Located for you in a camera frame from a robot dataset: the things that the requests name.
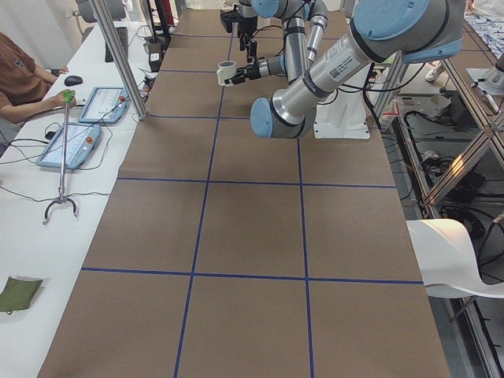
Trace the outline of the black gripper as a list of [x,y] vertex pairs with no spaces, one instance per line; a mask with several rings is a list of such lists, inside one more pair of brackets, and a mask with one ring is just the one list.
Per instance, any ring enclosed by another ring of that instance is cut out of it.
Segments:
[[267,59],[257,60],[257,41],[251,39],[247,44],[247,64],[244,68],[236,69],[236,77],[224,80],[225,86],[235,86],[245,83],[246,80],[257,80],[269,76],[269,63]]
[[237,16],[239,50],[246,49],[246,39],[252,39],[258,27],[258,17]]

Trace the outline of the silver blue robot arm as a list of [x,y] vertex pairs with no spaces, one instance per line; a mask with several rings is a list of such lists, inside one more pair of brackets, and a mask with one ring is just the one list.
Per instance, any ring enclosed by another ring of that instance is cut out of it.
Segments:
[[[283,47],[269,58],[259,58],[255,39],[259,18],[281,21]],[[317,58],[322,36],[328,26],[328,9],[323,1],[239,1],[220,20],[228,33],[237,28],[239,49],[246,52],[246,66],[225,79],[226,85],[284,74],[288,83],[302,76]]]
[[[254,101],[250,122],[262,138],[298,139],[311,131],[317,105],[371,62],[401,52],[405,64],[453,57],[461,49],[463,1],[360,1],[348,32],[322,56],[317,54],[328,25],[322,1],[240,1],[220,14],[227,32],[238,29],[247,65],[223,61],[217,82],[230,87],[284,72],[288,87]],[[258,18],[283,25],[283,54],[259,60],[254,33]]]

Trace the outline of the person's hand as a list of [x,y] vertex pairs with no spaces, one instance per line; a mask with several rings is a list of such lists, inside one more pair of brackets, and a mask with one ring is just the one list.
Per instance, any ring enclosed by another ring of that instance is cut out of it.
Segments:
[[52,97],[54,105],[59,107],[76,106],[76,92],[72,90],[64,90]]

